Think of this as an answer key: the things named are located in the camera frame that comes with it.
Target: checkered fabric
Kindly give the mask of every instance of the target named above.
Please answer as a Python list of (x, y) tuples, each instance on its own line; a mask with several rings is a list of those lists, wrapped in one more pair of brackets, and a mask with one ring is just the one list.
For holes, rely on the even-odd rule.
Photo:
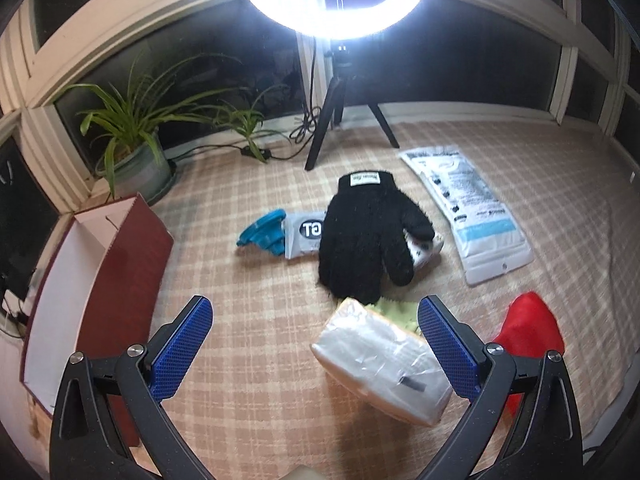
[[(193, 294), (214, 305), (209, 336), (163, 405), (218, 480), (276, 479), (299, 464), (336, 480), (413, 479), (466, 409), (454, 396), (442, 423), (426, 429), (358, 400), (309, 350), (335, 308), (318, 285), (317, 259), (288, 262), (236, 248), (240, 232), (271, 210), (324, 209), (350, 171), (391, 171), (445, 237), (442, 257), (389, 296), (437, 294), (489, 341), (510, 302), (535, 290), (564, 336), (583, 434), (621, 389), (640, 346), (640, 201), (620, 165), (589, 134), (547, 124), (398, 124), (394, 131), (404, 149), (457, 144), (511, 209), (535, 261), (469, 287), (444, 216), (377, 128), (330, 132), (309, 173), (305, 155), (260, 164), (235, 151), (182, 166), (154, 207), (175, 246), (152, 331)], [(292, 148), (284, 142), (274, 150), (284, 156)], [(498, 426), (481, 465), (495, 457), (508, 423)]]

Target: red cloth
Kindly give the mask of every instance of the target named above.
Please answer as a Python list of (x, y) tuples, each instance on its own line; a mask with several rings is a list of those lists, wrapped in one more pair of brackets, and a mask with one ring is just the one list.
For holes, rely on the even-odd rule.
[[(494, 342), (511, 355), (544, 357), (547, 350), (564, 354), (564, 340), (556, 318), (535, 292), (518, 296), (509, 306), (502, 330)], [(522, 395), (509, 396), (507, 409), (515, 415)]]

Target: tripod leg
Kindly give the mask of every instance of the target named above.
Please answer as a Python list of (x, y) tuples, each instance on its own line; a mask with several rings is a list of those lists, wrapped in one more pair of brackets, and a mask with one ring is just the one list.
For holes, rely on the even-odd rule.
[(318, 126), (314, 132), (314, 140), (311, 142), (311, 149), (309, 150), (309, 156), (306, 158), (305, 170), (311, 171), (318, 160), (320, 148), (322, 148), (322, 142), (326, 135), (327, 128), (331, 122), (331, 116), (334, 114), (336, 107), (336, 99), (342, 92), (342, 88), (346, 84), (344, 79), (339, 77), (332, 77), (329, 82), (329, 88), (326, 91), (326, 97), (324, 98), (324, 105), (320, 110), (320, 117), (318, 118)]
[(394, 148), (399, 148), (400, 144), (398, 144), (398, 140), (396, 139), (396, 136), (394, 135), (394, 133), (391, 131), (391, 127), (389, 126), (389, 123), (386, 122), (385, 116), (383, 115), (382, 110), (380, 109), (378, 104), (369, 103), (369, 108), (375, 115), (376, 119), (378, 120), (378, 123), (380, 124), (380, 128), (382, 128), (382, 131), (384, 131), (386, 138), (389, 139), (389, 142), (391, 143), (391, 145)]
[(340, 92), (335, 98), (334, 126), (337, 126), (342, 122), (342, 113), (344, 112), (344, 99), (347, 95), (347, 81), (347, 79), (344, 80), (344, 84), (340, 86)]

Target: black glove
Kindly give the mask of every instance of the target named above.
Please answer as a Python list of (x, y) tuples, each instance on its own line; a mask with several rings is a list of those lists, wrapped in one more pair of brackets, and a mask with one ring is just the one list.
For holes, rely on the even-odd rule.
[(404, 230), (422, 242), (434, 237), (429, 219), (396, 187), (391, 173), (359, 171), (341, 177), (322, 229), (320, 283), (336, 298), (376, 303), (384, 263), (392, 282), (408, 285), (414, 261)]

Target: silver bolt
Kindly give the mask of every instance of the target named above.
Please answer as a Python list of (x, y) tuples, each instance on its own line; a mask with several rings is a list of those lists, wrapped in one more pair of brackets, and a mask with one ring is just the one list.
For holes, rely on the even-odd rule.
[(80, 361), (84, 359), (84, 354), (82, 352), (73, 352), (69, 356), (69, 362), (73, 365), (77, 365)]
[(489, 352), (489, 354), (491, 354), (491, 355), (502, 355), (502, 354), (504, 354), (504, 348), (502, 348), (501, 345), (498, 345), (498, 343), (489, 343), (486, 346), (486, 351)]
[(556, 350), (551, 350), (547, 352), (546, 356), (553, 363), (559, 363), (560, 361), (562, 361), (562, 356), (560, 355), (560, 352), (557, 352)]
[(145, 348), (142, 345), (131, 345), (129, 348), (127, 348), (127, 355), (129, 357), (138, 357), (144, 351)]

